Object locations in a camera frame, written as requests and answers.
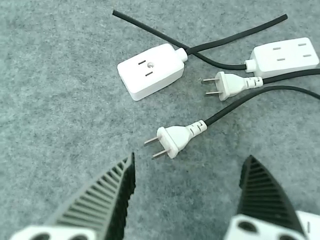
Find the white plug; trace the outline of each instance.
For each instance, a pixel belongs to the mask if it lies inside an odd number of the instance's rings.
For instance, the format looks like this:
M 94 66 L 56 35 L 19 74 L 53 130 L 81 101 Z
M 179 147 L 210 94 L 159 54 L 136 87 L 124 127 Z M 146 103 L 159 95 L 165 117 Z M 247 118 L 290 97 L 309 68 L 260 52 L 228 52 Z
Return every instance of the white plug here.
M 319 64 L 317 53 L 307 37 L 277 41 L 256 46 L 246 72 L 256 77 L 270 78 L 301 70 L 314 69 Z
M 118 64 L 119 75 L 135 101 L 139 101 L 181 78 L 188 55 L 165 43 Z
M 205 95 L 218 94 L 220 101 L 233 97 L 244 90 L 259 88 L 264 84 L 259 76 L 241 77 L 235 74 L 225 74 L 223 71 L 219 71 L 214 78 L 204 79 L 201 82 L 203 84 L 215 82 L 217 91 L 208 91 Z
M 144 145 L 159 141 L 164 150 L 154 154 L 153 158 L 161 157 L 165 154 L 173 159 L 186 147 L 191 139 L 207 130 L 207 125 L 203 120 L 196 121 L 188 126 L 163 126 L 156 131 L 156 137 L 146 141 Z

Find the plug prong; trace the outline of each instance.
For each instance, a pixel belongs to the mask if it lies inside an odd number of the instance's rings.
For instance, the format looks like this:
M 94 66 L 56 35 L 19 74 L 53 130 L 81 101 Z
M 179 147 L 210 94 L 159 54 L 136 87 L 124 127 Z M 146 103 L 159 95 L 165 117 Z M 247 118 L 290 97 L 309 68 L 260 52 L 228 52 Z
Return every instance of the plug prong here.
M 206 96 L 216 95 L 216 94 L 222 94 L 222 91 L 207 91 L 205 93 Z
M 156 141 L 158 141 L 158 140 L 159 140 L 159 137 L 156 136 L 156 137 L 154 137 L 154 138 L 151 138 L 151 139 L 145 141 L 143 145 L 152 144 L 152 143 L 154 143 L 154 142 L 156 142 Z
M 201 81 L 202 84 L 211 84 L 214 81 L 219 81 L 219 78 L 208 78 L 208 79 L 203 79 Z
M 160 157 L 166 155 L 168 151 L 169 151 L 169 150 L 162 150 L 162 151 L 160 151 L 160 152 L 152 155 L 152 158 L 153 158 L 153 159 L 160 158 Z

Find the cord strain relief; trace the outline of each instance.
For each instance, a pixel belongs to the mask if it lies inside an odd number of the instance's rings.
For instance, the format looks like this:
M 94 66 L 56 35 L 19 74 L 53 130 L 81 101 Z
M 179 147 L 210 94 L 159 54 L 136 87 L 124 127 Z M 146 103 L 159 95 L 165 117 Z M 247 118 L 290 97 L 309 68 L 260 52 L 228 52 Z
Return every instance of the cord strain relief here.
M 260 76 L 246 77 L 245 81 L 246 81 L 247 89 L 259 88 L 264 84 Z
M 182 62 L 185 62 L 188 60 L 188 55 L 183 48 L 179 48 L 175 50 L 175 53 L 178 55 L 178 57 L 181 59 Z
M 186 128 L 189 129 L 189 131 L 192 133 L 192 137 L 194 138 L 195 136 L 207 130 L 208 127 L 203 120 L 200 120 L 186 126 Z
M 244 64 L 246 66 L 245 71 L 247 73 L 253 73 L 257 70 L 257 63 L 256 63 L 256 60 L 254 60 L 254 59 L 246 60 L 246 61 L 244 61 Z

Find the single outlet adapter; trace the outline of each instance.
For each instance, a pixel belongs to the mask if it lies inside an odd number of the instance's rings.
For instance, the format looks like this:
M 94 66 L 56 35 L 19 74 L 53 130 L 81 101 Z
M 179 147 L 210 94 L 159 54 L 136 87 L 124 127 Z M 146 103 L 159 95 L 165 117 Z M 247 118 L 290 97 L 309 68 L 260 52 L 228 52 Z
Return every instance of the single outlet adapter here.
M 119 75 L 135 101 L 172 84 L 184 73 L 188 55 L 165 43 L 118 64 Z
M 314 69 L 319 58 L 310 39 L 302 37 L 256 46 L 244 63 L 247 73 L 253 72 L 256 77 L 265 79 Z

